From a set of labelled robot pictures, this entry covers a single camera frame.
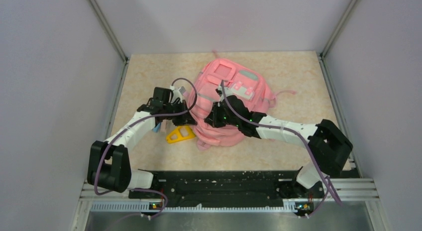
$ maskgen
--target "metal frame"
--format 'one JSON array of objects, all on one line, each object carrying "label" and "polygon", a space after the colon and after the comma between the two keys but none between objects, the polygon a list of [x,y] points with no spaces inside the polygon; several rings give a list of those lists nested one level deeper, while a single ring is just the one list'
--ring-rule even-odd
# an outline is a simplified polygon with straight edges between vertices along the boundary
[{"label": "metal frame", "polygon": [[[112,108],[111,115],[109,117],[109,123],[107,127],[107,135],[111,134],[111,129],[114,122],[114,117],[117,110],[117,105],[120,99],[121,90],[123,87],[125,75],[128,68],[128,58],[126,57],[122,47],[120,46],[118,39],[116,38],[115,34],[113,33],[110,25],[108,24],[104,14],[102,13],[99,5],[97,4],[96,0],[87,0],[90,6],[92,7],[95,15],[97,16],[99,23],[103,27],[107,37],[109,38],[111,44],[121,57],[121,59],[124,61],[124,69],[120,78],[119,87],[116,92],[116,96],[114,99],[114,105]],[[335,30],[333,31],[330,39],[328,40],[326,46],[324,47],[324,50],[319,55],[319,63],[321,66],[322,74],[324,76],[325,82],[327,84],[328,93],[331,97],[331,101],[333,104],[334,112],[336,115],[336,118],[339,123],[339,128],[346,136],[349,135],[347,123],[345,118],[343,117],[343,112],[341,109],[341,104],[339,103],[339,99],[337,96],[337,93],[335,91],[335,87],[332,83],[332,79],[329,73],[329,70],[325,63],[325,57],[330,52],[331,47],[333,46],[334,42],[342,32],[344,26],[346,25],[348,19],[350,18],[353,10],[355,9],[357,3],[360,0],[351,0],[348,7],[346,8],[342,18],[340,19],[339,23],[337,24]],[[349,162],[351,164],[354,164],[355,162],[359,165],[358,160],[356,160],[352,155],[350,156]],[[386,216],[384,213],[384,210],[382,209],[378,193],[376,191],[375,184],[372,179],[368,178],[349,178],[349,179],[332,179],[332,182],[334,186],[337,189],[338,194],[340,195],[341,199],[346,202],[353,202],[353,201],[365,201],[368,213],[370,216],[370,220],[372,222],[372,226],[375,231],[383,231],[383,230],[391,230],[390,226],[388,225],[388,222],[386,220]],[[101,206],[99,205],[101,202],[106,202],[106,204],[139,204],[140,209],[145,209],[146,207],[143,206],[142,202],[145,202],[147,200],[129,200],[128,199],[128,192],[123,193],[109,193],[104,196],[96,196],[93,191],[93,186],[87,184],[85,181],[85,184],[82,188],[81,195],[79,198],[78,206],[75,212],[74,221],[72,223],[71,230],[73,231],[81,231],[85,230],[85,227],[87,225],[88,221],[88,215],[90,213],[90,210],[93,206],[95,206],[96,211],[99,212],[101,207],[104,209],[107,209],[107,211],[114,211],[114,212],[127,212],[131,211],[129,210],[129,207],[131,206]],[[279,209],[271,210],[271,212],[291,212],[289,209],[289,205],[291,202],[303,202],[303,199],[289,199],[284,200],[286,202],[287,207],[280,207]],[[224,208],[220,209],[214,209],[213,212],[224,212]],[[233,209],[230,210],[231,212],[240,212],[242,209]],[[210,210],[204,209],[202,207],[193,207],[192,209],[169,209],[164,212],[210,212]]]}]

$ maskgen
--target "gray floor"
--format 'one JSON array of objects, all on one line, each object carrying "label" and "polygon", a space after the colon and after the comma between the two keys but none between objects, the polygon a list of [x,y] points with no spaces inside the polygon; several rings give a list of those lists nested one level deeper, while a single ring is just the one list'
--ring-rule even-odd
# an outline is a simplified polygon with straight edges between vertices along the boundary
[{"label": "gray floor", "polygon": [[[128,213],[91,212],[86,231],[103,231]],[[364,202],[343,207],[330,202],[310,219],[288,213],[165,213],[153,221],[138,216],[114,225],[110,231],[372,231]]]}]

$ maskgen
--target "backpack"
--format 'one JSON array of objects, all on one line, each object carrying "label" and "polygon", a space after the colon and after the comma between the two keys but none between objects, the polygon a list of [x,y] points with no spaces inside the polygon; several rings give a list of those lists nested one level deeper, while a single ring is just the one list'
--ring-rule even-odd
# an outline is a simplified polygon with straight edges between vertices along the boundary
[{"label": "backpack", "polygon": [[[204,121],[212,110],[212,103],[220,100],[215,90],[222,80],[225,80],[224,86],[230,88],[249,111],[266,113],[275,104],[276,96],[260,74],[228,59],[217,58],[211,61],[198,74],[194,84],[198,98],[196,105],[190,110],[198,123],[191,128],[198,137],[199,150],[206,150],[212,145],[233,146],[245,138],[235,126],[214,128]],[[187,99],[188,107],[192,105],[194,98],[195,93],[191,92]]]}]

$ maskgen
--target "blue object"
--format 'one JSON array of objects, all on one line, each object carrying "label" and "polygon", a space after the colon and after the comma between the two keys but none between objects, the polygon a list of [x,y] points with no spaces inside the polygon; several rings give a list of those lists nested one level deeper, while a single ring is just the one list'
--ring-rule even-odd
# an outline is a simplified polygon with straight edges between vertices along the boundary
[{"label": "blue object", "polygon": [[155,132],[155,133],[158,133],[158,131],[160,130],[160,128],[161,128],[161,122],[158,123],[158,125],[156,127],[154,127],[154,129],[152,129],[152,131]]}]

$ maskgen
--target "floor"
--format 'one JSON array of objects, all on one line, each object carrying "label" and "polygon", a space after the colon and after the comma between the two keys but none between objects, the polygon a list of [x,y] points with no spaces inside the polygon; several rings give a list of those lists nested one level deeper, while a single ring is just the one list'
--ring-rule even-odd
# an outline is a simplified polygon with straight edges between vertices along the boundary
[{"label": "floor", "polygon": [[[273,117],[300,123],[319,123],[336,118],[314,51],[219,53],[260,73],[274,92],[281,93],[268,111]],[[194,81],[214,59],[213,53],[132,55],[124,81],[112,132],[129,121],[136,109],[152,96],[154,87],[169,87],[178,77]],[[188,83],[176,86],[190,90]],[[167,133],[174,127],[167,128]],[[296,170],[310,161],[305,149],[280,141],[246,138],[233,147],[199,151],[196,138],[174,144],[165,133],[150,132],[130,152],[133,169],[146,170]]]}]

